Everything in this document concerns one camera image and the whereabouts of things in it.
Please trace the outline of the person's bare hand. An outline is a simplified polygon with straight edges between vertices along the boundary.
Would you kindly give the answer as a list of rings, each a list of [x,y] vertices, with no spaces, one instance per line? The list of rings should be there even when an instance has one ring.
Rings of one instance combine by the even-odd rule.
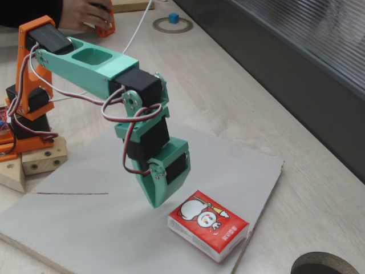
[[[82,32],[95,32],[94,27],[108,29],[113,22],[112,4],[104,0],[63,1],[59,28]]]

